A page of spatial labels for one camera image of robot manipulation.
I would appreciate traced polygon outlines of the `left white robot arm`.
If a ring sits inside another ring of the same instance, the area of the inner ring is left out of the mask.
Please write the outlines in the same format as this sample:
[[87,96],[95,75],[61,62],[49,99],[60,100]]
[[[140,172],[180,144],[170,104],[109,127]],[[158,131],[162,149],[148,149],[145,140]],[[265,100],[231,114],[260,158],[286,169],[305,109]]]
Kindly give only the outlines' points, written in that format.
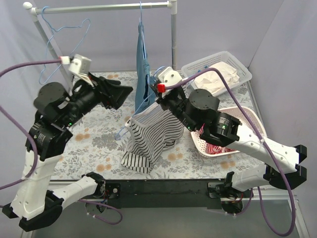
[[19,218],[20,228],[30,232],[52,225],[63,209],[83,197],[103,197],[106,181],[95,172],[57,190],[50,190],[48,186],[72,137],[70,128],[97,105],[119,109],[132,90],[117,80],[93,75],[89,75],[87,81],[78,80],[71,93],[58,82],[44,85],[34,100],[37,111],[27,134],[20,188],[13,201],[3,206],[2,212],[11,219]]

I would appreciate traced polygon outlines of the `black white striped tank top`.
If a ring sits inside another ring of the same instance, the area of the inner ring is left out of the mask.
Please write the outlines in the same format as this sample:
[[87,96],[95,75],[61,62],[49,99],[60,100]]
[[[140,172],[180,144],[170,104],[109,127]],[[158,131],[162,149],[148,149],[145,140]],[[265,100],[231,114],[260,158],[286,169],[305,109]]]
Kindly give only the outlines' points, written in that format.
[[130,138],[121,164],[144,174],[152,171],[163,150],[174,146],[184,133],[184,125],[157,103],[131,117],[125,125]]

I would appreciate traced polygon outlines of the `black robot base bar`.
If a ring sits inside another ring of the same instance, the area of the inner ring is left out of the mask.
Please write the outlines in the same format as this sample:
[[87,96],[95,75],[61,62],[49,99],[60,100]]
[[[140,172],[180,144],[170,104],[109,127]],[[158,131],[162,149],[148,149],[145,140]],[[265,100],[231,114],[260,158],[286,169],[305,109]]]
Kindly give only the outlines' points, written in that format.
[[227,197],[217,196],[211,188],[221,179],[134,179],[107,180],[106,193],[97,198],[115,208],[181,208],[221,209]]

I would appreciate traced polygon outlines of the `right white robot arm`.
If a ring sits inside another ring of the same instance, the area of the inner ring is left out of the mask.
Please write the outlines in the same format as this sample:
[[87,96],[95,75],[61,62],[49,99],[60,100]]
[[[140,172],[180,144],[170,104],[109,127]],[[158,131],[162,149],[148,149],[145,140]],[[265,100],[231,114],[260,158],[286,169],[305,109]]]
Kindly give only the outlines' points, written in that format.
[[307,157],[303,145],[288,147],[268,138],[259,138],[238,118],[218,110],[219,99],[204,89],[185,96],[182,87],[168,93],[155,91],[156,102],[169,110],[189,130],[201,130],[205,142],[240,151],[263,162],[242,172],[229,172],[224,182],[214,187],[220,196],[235,197],[253,187],[271,185],[295,189],[307,180],[307,169],[300,163]]

